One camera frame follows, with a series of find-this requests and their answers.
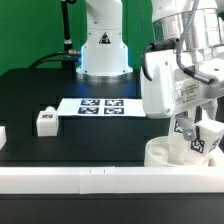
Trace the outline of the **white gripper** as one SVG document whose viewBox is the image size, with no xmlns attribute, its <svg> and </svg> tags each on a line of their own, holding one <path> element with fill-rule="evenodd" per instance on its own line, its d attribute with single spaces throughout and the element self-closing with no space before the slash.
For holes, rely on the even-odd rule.
<svg viewBox="0 0 224 224">
<path fill-rule="evenodd" d="M 177 114 L 175 118 L 182 128 L 184 140 L 194 141 L 196 128 L 187 110 L 201 105 L 203 119 L 216 119 L 218 102 L 213 99 L 224 96 L 224 53 L 218 53 L 214 59 L 196 65 L 199 74 L 214 79 L 210 85 L 183 73 L 176 64 L 174 50 L 147 53 L 146 66 L 152 80 L 140 74 L 145 114 L 152 119 Z"/>
</svg>

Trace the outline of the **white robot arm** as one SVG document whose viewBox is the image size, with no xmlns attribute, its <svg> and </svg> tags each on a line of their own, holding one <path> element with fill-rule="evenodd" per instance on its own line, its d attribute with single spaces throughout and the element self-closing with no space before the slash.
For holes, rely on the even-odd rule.
<svg viewBox="0 0 224 224">
<path fill-rule="evenodd" d="M 146 115 L 170 117 L 187 141 L 197 138 L 199 105 L 224 95 L 220 0 L 151 0 L 154 41 L 142 55 L 141 94 Z M 77 73 L 113 81 L 130 73 L 122 40 L 121 0 L 86 0 L 87 40 Z"/>
</svg>

